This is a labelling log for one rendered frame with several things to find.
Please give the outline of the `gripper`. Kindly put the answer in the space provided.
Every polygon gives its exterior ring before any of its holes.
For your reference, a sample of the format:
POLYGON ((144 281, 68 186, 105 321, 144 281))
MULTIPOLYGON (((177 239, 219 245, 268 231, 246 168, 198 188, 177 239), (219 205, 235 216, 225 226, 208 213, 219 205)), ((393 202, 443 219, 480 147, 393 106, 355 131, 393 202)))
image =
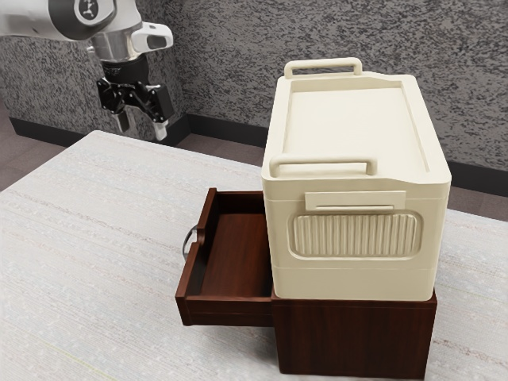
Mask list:
POLYGON ((137 108, 152 121, 156 139, 165 139, 174 108, 165 85, 149 85, 146 55, 125 62, 102 61, 101 65, 104 77, 97 81, 99 101, 112 114, 120 132, 129 130, 129 117, 125 112, 125 92, 118 85, 135 84, 133 97, 137 108))

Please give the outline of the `dark wooden drawer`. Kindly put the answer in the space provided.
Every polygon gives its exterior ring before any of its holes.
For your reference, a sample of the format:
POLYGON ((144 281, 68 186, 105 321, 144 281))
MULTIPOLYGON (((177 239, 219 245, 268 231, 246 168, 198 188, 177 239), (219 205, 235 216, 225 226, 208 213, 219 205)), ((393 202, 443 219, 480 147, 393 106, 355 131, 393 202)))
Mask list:
POLYGON ((184 325, 272 326, 261 191, 208 191, 175 300, 184 325))

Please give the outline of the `cream box with lid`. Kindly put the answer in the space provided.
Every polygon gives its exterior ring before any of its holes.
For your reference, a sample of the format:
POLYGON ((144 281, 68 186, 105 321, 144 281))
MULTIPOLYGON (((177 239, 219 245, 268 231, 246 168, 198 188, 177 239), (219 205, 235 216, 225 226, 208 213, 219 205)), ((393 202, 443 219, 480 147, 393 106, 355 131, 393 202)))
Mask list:
POLYGON ((432 297, 452 176, 415 77, 287 63, 261 177, 278 297, 432 297))

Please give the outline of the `dark wooden cabinet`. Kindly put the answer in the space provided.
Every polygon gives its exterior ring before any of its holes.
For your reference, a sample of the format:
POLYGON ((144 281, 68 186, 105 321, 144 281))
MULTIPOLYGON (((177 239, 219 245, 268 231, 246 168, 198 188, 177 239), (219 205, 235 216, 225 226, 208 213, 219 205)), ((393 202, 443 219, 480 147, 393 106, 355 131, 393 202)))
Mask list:
POLYGON ((437 298, 271 299, 284 374, 423 379, 437 298))

